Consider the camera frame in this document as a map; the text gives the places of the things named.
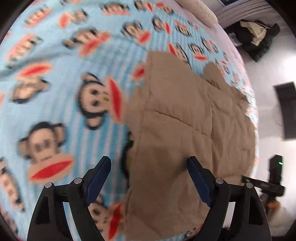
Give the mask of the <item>right hand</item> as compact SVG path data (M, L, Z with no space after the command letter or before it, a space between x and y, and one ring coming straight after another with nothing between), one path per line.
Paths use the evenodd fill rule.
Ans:
M267 203L267 208L273 211L277 211L280 209L280 202L277 200L273 200Z

